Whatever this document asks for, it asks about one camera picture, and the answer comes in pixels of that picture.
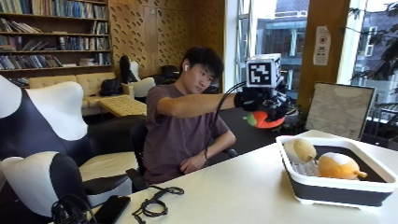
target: man's hand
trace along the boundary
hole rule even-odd
[[[186,175],[199,170],[206,163],[203,151],[197,156],[193,156],[183,160],[179,164],[179,171]]]

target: man's arm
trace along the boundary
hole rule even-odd
[[[214,112],[223,94],[189,94],[178,98],[163,97],[158,101],[158,113],[178,119],[191,118]],[[220,106],[220,109],[235,107],[235,94],[231,93]]]
[[[206,158],[210,159],[214,157],[223,149],[226,149],[228,146],[231,146],[235,142],[236,138],[231,131],[227,131],[223,133],[214,141],[213,145],[207,148],[207,156],[205,157],[205,150],[199,152],[198,155],[187,158],[185,161],[182,161],[179,165],[179,170],[183,172],[183,174],[189,174],[191,172],[195,172],[199,170],[203,166],[203,163],[206,163]]]

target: man's hair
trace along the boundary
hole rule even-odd
[[[223,62],[213,49],[201,46],[191,47],[186,50],[182,61],[185,59],[187,59],[190,67],[198,63],[209,72],[214,73],[214,78],[219,78],[223,72]]]

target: maroon t-shirt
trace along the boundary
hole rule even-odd
[[[143,178],[149,184],[161,183],[181,176],[181,162],[205,149],[210,136],[215,139],[228,131],[220,117],[216,118],[215,125],[210,129],[215,113],[189,119],[159,115],[157,111],[159,99],[181,96],[174,84],[155,86],[146,95],[147,135],[142,163],[146,170]]]

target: wall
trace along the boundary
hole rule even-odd
[[[139,77],[179,66],[194,45],[223,52],[223,0],[109,0],[114,69],[125,54],[139,64]]]

